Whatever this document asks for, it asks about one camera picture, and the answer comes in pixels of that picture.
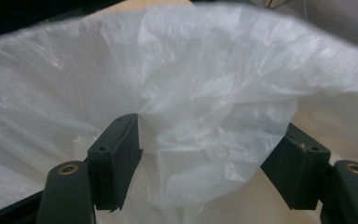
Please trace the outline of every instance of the white plastic bag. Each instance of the white plastic bag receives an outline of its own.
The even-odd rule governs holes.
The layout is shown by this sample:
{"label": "white plastic bag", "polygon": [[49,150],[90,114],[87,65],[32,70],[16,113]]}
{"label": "white plastic bag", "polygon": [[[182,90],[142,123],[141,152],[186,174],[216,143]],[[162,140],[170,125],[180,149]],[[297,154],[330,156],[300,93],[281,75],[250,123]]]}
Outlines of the white plastic bag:
{"label": "white plastic bag", "polygon": [[[100,221],[232,223],[239,187],[285,134],[296,100],[317,91],[358,92],[358,48],[252,7],[48,24],[0,37],[0,166],[41,189],[49,169],[83,160],[114,118],[136,112],[144,155],[123,211]],[[7,191],[0,208],[26,195]]]}

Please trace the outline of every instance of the brass insert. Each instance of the brass insert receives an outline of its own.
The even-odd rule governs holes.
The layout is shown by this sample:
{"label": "brass insert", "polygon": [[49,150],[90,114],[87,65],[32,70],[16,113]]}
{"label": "brass insert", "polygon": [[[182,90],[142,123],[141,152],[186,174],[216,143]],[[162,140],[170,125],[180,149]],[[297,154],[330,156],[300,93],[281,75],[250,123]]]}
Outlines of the brass insert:
{"label": "brass insert", "polygon": [[358,174],[358,165],[357,164],[349,163],[349,164],[347,164],[347,169]]}
{"label": "brass insert", "polygon": [[60,175],[69,175],[69,174],[72,174],[72,173],[76,172],[78,169],[79,169],[79,167],[77,165],[69,164],[69,165],[63,166],[58,171],[58,174],[60,174]]}

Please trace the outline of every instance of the black plastic part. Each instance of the black plastic part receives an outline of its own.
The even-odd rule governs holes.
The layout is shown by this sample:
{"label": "black plastic part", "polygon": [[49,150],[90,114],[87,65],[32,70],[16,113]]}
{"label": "black plastic part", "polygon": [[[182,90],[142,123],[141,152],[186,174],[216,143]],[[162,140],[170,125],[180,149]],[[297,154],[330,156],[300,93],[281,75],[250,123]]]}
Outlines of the black plastic part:
{"label": "black plastic part", "polygon": [[142,157],[138,115],[115,119],[88,151],[93,200],[98,210],[123,207],[130,182]]}
{"label": "black plastic part", "polygon": [[358,224],[358,162],[336,162],[325,185],[322,223]]}
{"label": "black plastic part", "polygon": [[37,224],[95,223],[88,166],[68,161],[48,173]]}
{"label": "black plastic part", "polygon": [[327,169],[329,159],[327,148],[290,124],[261,168],[290,209],[314,210],[318,176]]}
{"label": "black plastic part", "polygon": [[21,223],[32,224],[36,222],[43,191],[39,191],[21,201],[13,203],[0,210],[0,224]]}

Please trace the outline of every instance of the wrinkled plastic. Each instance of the wrinkled plastic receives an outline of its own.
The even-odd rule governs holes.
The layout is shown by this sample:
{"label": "wrinkled plastic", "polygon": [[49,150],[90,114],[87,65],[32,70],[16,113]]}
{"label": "wrinkled plastic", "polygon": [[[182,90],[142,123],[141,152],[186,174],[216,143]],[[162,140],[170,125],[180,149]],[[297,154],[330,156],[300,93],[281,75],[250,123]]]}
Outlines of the wrinkled plastic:
{"label": "wrinkled plastic", "polygon": [[136,112],[144,156],[123,211],[99,221],[241,223],[241,187],[316,92],[358,94],[358,48],[252,7],[151,7],[2,36],[0,166],[16,175],[0,185],[19,187],[0,192],[41,189]]}

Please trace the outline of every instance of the black bracket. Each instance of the black bracket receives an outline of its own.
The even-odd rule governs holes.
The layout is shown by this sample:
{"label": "black bracket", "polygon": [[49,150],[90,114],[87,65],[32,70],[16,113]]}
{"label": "black bracket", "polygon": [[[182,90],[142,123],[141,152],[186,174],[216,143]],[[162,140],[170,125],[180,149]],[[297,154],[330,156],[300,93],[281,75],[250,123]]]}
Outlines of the black bracket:
{"label": "black bracket", "polygon": [[290,209],[314,210],[323,224],[358,223],[358,162],[330,165],[330,150],[290,124],[261,168]]}
{"label": "black bracket", "polygon": [[110,211],[123,207],[141,157],[138,115],[115,119],[85,161],[51,169],[45,189],[0,210],[0,223],[95,223],[94,205]]}

